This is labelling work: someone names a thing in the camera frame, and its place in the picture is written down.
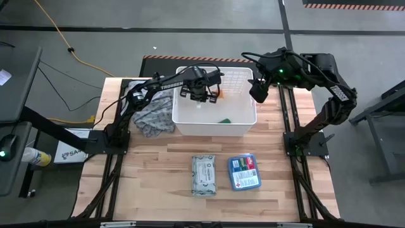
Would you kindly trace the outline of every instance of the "black table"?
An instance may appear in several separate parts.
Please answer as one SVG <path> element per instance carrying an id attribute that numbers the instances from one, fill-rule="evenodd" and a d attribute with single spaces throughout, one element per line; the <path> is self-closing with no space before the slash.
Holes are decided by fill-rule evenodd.
<path id="1" fill-rule="evenodd" d="M 0 196 L 8 195 L 13 187 L 30 134 L 30 122 L 17 122 L 24 110 L 41 53 L 42 49 L 37 47 L 19 49 L 0 46 L 0 70 L 11 74 L 11 78 L 0 86 L 0 139 L 10 134 L 14 126 L 14 134 L 17 135 L 16 156 L 8 162 L 0 161 Z"/>

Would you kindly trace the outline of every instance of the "white plastic bin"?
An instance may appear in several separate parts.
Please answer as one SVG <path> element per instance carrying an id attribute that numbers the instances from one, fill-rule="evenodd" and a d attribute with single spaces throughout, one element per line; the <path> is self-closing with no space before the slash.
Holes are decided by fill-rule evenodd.
<path id="1" fill-rule="evenodd" d="M 215 67 L 201 67 L 207 72 Z M 198 103 L 180 97 L 181 87 L 174 90 L 173 115 L 179 131 L 185 136 L 243 136 L 257 121 L 256 102 L 249 94 L 253 72 L 249 68 L 220 67 L 225 76 L 221 77 L 220 89 L 224 98 L 218 98 L 216 104 Z M 216 85 L 210 87 L 216 91 Z M 229 119 L 231 123 L 218 123 Z"/>

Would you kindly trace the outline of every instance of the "white paper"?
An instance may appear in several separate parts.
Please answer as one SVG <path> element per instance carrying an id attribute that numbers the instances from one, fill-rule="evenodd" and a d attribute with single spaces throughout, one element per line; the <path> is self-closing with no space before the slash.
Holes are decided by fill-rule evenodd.
<path id="1" fill-rule="evenodd" d="M 77 137 L 87 139 L 91 129 L 67 129 Z M 54 163 L 78 163 L 86 159 L 86 154 L 64 142 L 59 141 Z"/>
<path id="2" fill-rule="evenodd" d="M 11 78 L 11 74 L 6 70 L 0 71 L 0 86 L 4 85 Z"/>
<path id="3" fill-rule="evenodd" d="M 197 162 L 198 184 L 214 184 L 215 170 L 214 163 L 211 161 Z"/>
<path id="4" fill-rule="evenodd" d="M 245 170 L 232 173 L 236 188 L 251 187 L 259 184 L 256 170 Z"/>

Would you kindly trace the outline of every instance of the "butcher block tabletop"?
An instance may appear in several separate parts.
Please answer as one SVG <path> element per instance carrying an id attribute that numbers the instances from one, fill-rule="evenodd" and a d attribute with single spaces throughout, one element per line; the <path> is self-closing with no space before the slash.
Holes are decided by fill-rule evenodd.
<path id="1" fill-rule="evenodd" d="M 106 79 L 96 121 L 103 110 L 118 99 L 121 82 L 121 78 Z M 146 138 L 131 122 L 130 145 L 123 158 L 113 219 L 299 221 L 290 160 L 284 151 L 280 95 L 277 88 L 271 88 L 268 93 L 267 100 L 257 104 L 257 123 L 244 137 L 183 136 L 176 130 L 172 134 Z M 290 111 L 288 93 L 285 94 Z M 306 125 L 316 115 L 312 95 L 305 89 L 294 89 L 294 94 L 300 123 Z M 113 122 L 115 110 L 115 105 L 108 109 L 95 129 L 101 130 Z M 227 159 L 246 153 L 256 156 L 262 185 L 257 189 L 233 191 Z M 191 194 L 191 158 L 196 155 L 215 155 L 216 196 Z M 96 155 L 84 164 L 73 216 L 82 212 L 98 192 L 105 161 L 106 155 Z M 339 217 L 327 164 L 318 157 L 308 157 L 308 166 L 314 192 L 330 212 Z M 309 216 L 308 197 L 302 196 Z M 103 214 L 108 202 L 109 192 Z"/>

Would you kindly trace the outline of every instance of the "orange object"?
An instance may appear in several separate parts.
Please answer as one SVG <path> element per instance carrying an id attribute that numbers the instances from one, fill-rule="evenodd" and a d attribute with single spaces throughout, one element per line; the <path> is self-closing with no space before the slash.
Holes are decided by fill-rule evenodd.
<path id="1" fill-rule="evenodd" d="M 218 98 L 225 98 L 225 96 L 223 95 L 223 91 L 220 90 L 220 95 L 218 96 Z"/>

